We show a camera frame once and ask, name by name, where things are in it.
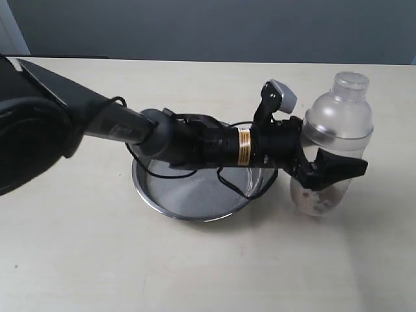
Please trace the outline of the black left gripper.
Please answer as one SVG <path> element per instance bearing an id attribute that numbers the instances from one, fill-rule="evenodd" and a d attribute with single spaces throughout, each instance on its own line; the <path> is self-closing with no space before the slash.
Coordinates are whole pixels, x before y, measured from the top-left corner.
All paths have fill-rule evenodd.
<path id="1" fill-rule="evenodd" d="M 368 162 L 318 149 L 315 160 L 309 162 L 300 143 L 302 120 L 267 120 L 251 123 L 249 128 L 227 127 L 227 166 L 271 168 L 273 184 L 278 170 L 286 171 L 305 189 L 323 190 L 338 182 L 365 175 Z"/>

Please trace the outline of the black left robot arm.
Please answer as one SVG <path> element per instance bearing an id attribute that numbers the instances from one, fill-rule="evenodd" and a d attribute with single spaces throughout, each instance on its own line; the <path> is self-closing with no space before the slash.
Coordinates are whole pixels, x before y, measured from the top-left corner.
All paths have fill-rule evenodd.
<path id="1" fill-rule="evenodd" d="M 301 119 L 291 112 L 295 95 L 267 81 L 248 129 L 212 116 L 168 109 L 131 110 L 125 99 L 107 98 L 32 62 L 1 57 L 1 194 L 7 194 L 70 158 L 84 136 L 123 142 L 137 161 L 169 164 L 190 177 L 198 170 L 271 168 L 270 187 L 284 170 L 305 189 L 320 191 L 367 170 L 363 159 L 318 150 L 308 161 L 300 143 Z"/>

